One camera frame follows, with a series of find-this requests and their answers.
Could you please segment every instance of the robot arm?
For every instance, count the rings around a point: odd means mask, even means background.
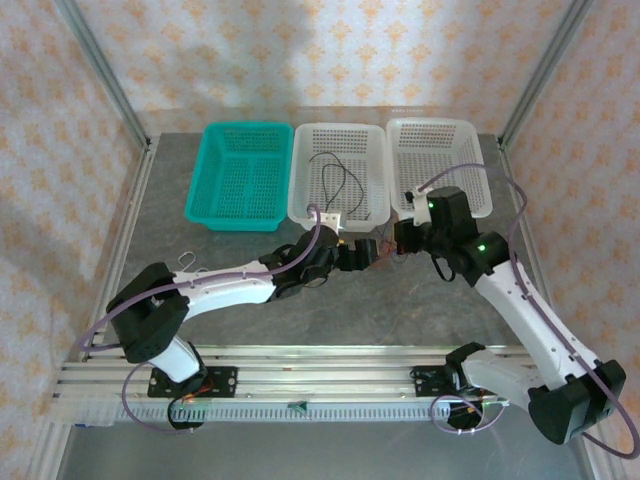
[[[509,261],[507,242],[495,232],[478,232],[467,197],[457,187],[443,187],[426,193],[429,214],[403,220],[395,225],[398,253],[431,254],[446,260],[452,271],[447,281],[462,275],[470,286],[502,315],[534,360],[537,370],[497,357],[472,343],[447,356],[448,381],[454,391],[484,388],[528,409],[538,429],[554,443],[566,443],[596,422],[609,416],[613,408],[586,370],[575,361],[580,355],[587,365],[619,396],[625,373],[615,360],[602,363],[562,323],[551,307],[531,286],[524,269],[518,269],[530,295],[541,305],[553,325],[570,339],[576,353],[562,345],[551,328],[533,308],[516,280]],[[422,219],[431,220],[431,224]]]
[[[187,285],[140,301],[117,315],[113,327],[130,363],[149,362],[183,395],[198,390],[208,371],[193,345],[177,336],[182,323],[200,313],[243,303],[266,303],[298,293],[334,269],[364,270],[377,258],[375,240],[340,244],[340,214],[322,213],[318,240],[295,267],[283,271],[309,246],[313,232],[241,267],[215,272],[171,272],[164,263],[145,268],[107,306],[110,312],[134,296],[168,284]]]

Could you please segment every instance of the floral wall pattern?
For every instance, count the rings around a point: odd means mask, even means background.
[[[80,0],[151,135],[347,106],[425,107],[498,133],[570,3]]]
[[[561,317],[627,372],[640,425],[640,14],[596,0],[510,152]],[[619,416],[611,430],[631,449]],[[629,478],[640,464],[625,462]]]
[[[140,154],[53,2],[0,7],[0,478],[24,478]]]

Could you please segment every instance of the purple cable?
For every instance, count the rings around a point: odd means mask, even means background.
[[[118,305],[116,308],[114,308],[109,313],[107,313],[104,317],[98,320],[92,327],[90,327],[85,333],[83,333],[80,336],[80,338],[75,343],[75,347],[82,352],[101,352],[104,350],[110,350],[112,348],[119,347],[120,345],[117,343],[110,344],[110,345],[99,345],[95,347],[87,346],[87,343],[91,342],[91,339],[98,332],[98,330],[106,326],[111,320],[113,320],[116,316],[124,312],[127,308],[131,307],[132,305],[135,305],[141,300],[145,300],[149,297],[153,297],[154,295],[168,292],[170,290],[177,290],[179,288],[187,288],[187,287],[193,288],[195,285],[203,285],[211,282],[212,280],[227,280],[227,279],[230,280],[238,277],[242,277],[242,278],[268,277],[268,276],[278,275],[280,273],[286,272],[287,270],[295,267],[300,262],[302,262],[302,260],[304,260],[305,257],[309,255],[309,253],[311,253],[311,250],[315,246],[316,242],[318,241],[318,237],[320,236],[320,226],[321,226],[320,209],[315,203],[309,204],[309,207],[307,208],[307,210],[310,210],[310,209],[314,210],[317,217],[316,228],[314,229],[313,237],[311,238],[311,242],[309,242],[309,245],[307,246],[307,248],[292,262],[289,262],[286,265],[278,267],[275,270],[269,270],[268,272],[215,273],[213,275],[208,275],[206,277],[198,278],[193,282],[181,282],[181,283],[172,283],[169,285],[162,285],[161,287],[152,288],[151,290],[147,290],[146,292],[139,293],[138,295],[131,297],[129,300],[122,302],[120,305]]]
[[[609,389],[609,387],[607,387],[605,383],[600,379],[600,377],[598,377],[598,375],[593,370],[593,368],[589,366],[587,362],[578,354],[576,349],[573,348],[573,345],[571,344],[571,342],[566,339],[566,337],[562,334],[562,332],[558,329],[558,327],[556,327],[555,324],[551,321],[551,319],[546,314],[544,309],[535,300],[535,298],[533,298],[531,292],[529,291],[529,289],[527,288],[524,282],[524,279],[522,278],[522,274],[520,273],[520,269],[518,268],[518,260],[516,257],[516,252],[513,249],[515,235],[518,230],[518,226],[520,224],[520,219],[524,215],[524,211],[528,203],[527,195],[522,189],[522,187],[520,187],[520,185],[518,185],[511,177],[509,177],[504,172],[496,168],[487,167],[486,165],[482,165],[479,163],[463,163],[460,165],[455,165],[453,167],[447,168],[445,171],[443,171],[442,173],[439,173],[438,175],[433,177],[431,180],[426,182],[424,185],[422,185],[420,188],[418,188],[418,191],[419,192],[423,191],[425,188],[429,187],[434,182],[440,180],[445,175],[451,172],[454,172],[456,170],[460,170],[462,168],[479,168],[482,170],[486,170],[489,173],[494,173],[494,174],[497,174],[498,176],[504,177],[507,180],[507,182],[509,182],[509,184],[518,192],[518,195],[520,195],[520,198],[522,199],[522,206],[520,207],[520,210],[518,210],[518,213],[516,214],[515,218],[511,222],[511,225],[509,226],[509,235],[507,238],[507,244],[509,246],[509,261],[511,263],[513,274],[516,277],[516,281],[518,282],[518,286],[522,290],[522,293],[527,297],[527,300],[529,300],[529,302],[531,303],[531,306],[536,310],[536,312],[538,312],[538,314],[540,315],[544,323],[554,333],[554,335],[558,338],[560,343],[562,343],[562,345],[576,359],[578,364],[587,372],[587,374],[596,383],[596,385],[598,385],[598,388],[602,390],[602,392],[605,394],[607,399],[613,404],[614,407],[616,407],[618,412],[620,412],[620,415],[622,415],[622,419],[627,424],[627,427],[629,428],[629,432],[631,433],[631,438],[633,439],[633,449],[629,453],[620,452],[619,450],[616,450],[608,445],[605,445],[603,442],[601,442],[597,438],[594,438],[592,435],[586,432],[583,432],[582,435],[584,435],[586,439],[590,440],[600,448],[604,449],[606,452],[612,455],[615,455],[616,457],[620,457],[625,460],[634,460],[638,458],[640,456],[640,434],[638,434],[638,429],[633,423],[633,419],[631,418],[627,410],[624,408],[622,403],[620,403],[620,400],[618,400],[618,398],[613,394],[613,392]]]
[[[155,425],[152,425],[150,423],[143,422],[142,420],[140,420],[138,417],[135,416],[135,414],[129,407],[129,403],[127,402],[127,387],[129,386],[129,382],[131,382],[131,378],[133,377],[133,374],[146,365],[150,365],[149,362],[139,363],[138,365],[136,365],[131,369],[131,371],[127,375],[127,378],[124,379],[124,383],[122,384],[122,394],[120,395],[120,398],[122,398],[122,406],[124,407],[125,413],[135,423],[153,432],[165,433],[167,435],[185,435],[187,433],[193,433],[192,428],[186,429],[186,430],[169,430],[168,428],[156,427]]]
[[[320,209],[314,203],[310,204],[309,208],[312,208],[315,211],[316,218],[317,218],[316,226],[315,226],[314,232],[313,232],[313,237],[311,238],[311,242],[309,242],[309,245],[307,246],[307,248],[305,248],[304,251],[300,255],[298,255],[293,261],[287,263],[286,265],[278,267],[278,268],[276,268],[274,270],[270,270],[268,272],[216,273],[216,274],[213,274],[213,275],[209,275],[209,276],[206,276],[206,277],[199,278],[197,280],[194,280],[193,282],[182,282],[182,283],[163,285],[161,287],[152,288],[151,290],[147,290],[146,292],[142,292],[142,293],[136,295],[135,297],[130,298],[126,302],[121,303],[116,308],[111,310],[107,315],[105,315],[102,319],[100,319],[98,322],[96,322],[93,327],[91,327],[89,330],[87,330],[78,339],[78,341],[76,342],[76,345],[79,346],[79,348],[82,351],[85,351],[85,352],[103,351],[103,350],[108,350],[109,348],[119,347],[120,345],[116,344],[116,345],[113,345],[113,346],[111,346],[111,345],[103,345],[103,346],[100,346],[100,347],[93,347],[92,348],[92,347],[87,347],[85,344],[87,342],[91,341],[91,338],[93,337],[93,335],[96,333],[97,330],[99,330],[100,328],[105,326],[108,322],[110,322],[113,318],[115,318],[116,315],[120,314],[121,312],[123,312],[124,310],[126,310],[130,306],[136,304],[137,302],[139,302],[141,300],[144,300],[146,298],[152,297],[154,295],[157,295],[159,293],[168,292],[169,290],[175,290],[175,289],[178,289],[178,288],[193,287],[194,285],[203,285],[203,284],[211,282],[212,280],[234,279],[234,278],[238,278],[238,277],[242,277],[242,278],[260,278],[260,277],[266,277],[266,276],[273,276],[273,275],[278,275],[280,273],[286,272],[287,270],[295,267],[300,262],[302,262],[307,257],[307,255],[309,255],[309,253],[311,253],[311,250],[313,249],[313,247],[315,247],[316,242],[318,241],[318,237],[320,236],[320,226],[322,224],[321,219],[320,219]],[[141,427],[144,427],[147,430],[151,430],[153,432],[165,433],[167,435],[184,435],[184,434],[187,434],[187,433],[193,433],[193,429],[188,429],[188,430],[169,430],[169,429],[166,429],[166,428],[156,427],[155,425],[152,425],[150,423],[144,422],[144,421],[140,420],[138,417],[135,416],[135,414],[133,413],[133,411],[129,407],[129,403],[127,402],[127,387],[129,386],[129,383],[131,382],[131,378],[133,378],[133,375],[140,368],[142,368],[145,365],[149,365],[149,363],[148,362],[143,362],[143,363],[139,363],[138,365],[133,367],[131,369],[131,371],[129,372],[129,374],[127,375],[127,377],[124,379],[124,382],[122,383],[122,393],[121,393],[120,397],[122,399],[122,406],[124,408],[125,413],[135,423],[137,423]]]
[[[436,403],[438,403],[441,400],[457,400],[459,402],[464,403],[466,406],[468,406],[469,408],[473,409],[474,412],[476,412],[478,415],[480,415],[480,422],[484,421],[485,416],[484,416],[484,412],[481,412],[478,407],[476,407],[473,403],[471,403],[469,400],[467,400],[466,398],[460,397],[458,395],[440,395],[439,397],[436,397],[436,399],[431,402],[431,405],[429,406],[429,417],[431,417],[431,421],[433,422],[433,424],[436,426],[436,428],[442,432],[445,433],[451,433],[454,435],[462,435],[462,434],[467,434],[467,433],[476,433],[476,432],[481,432],[482,430],[485,430],[489,427],[491,427],[494,423],[496,423],[498,421],[498,419],[502,416],[502,412],[504,412],[505,407],[504,405],[501,405],[502,408],[500,408],[500,411],[498,412],[498,415],[495,416],[495,418],[489,422],[487,422],[485,425],[482,425],[481,427],[477,427],[477,428],[470,428],[467,430],[462,430],[462,429],[458,429],[458,430],[453,430],[451,428],[445,428],[442,425],[440,425],[438,422],[436,422],[435,419],[435,405]]]

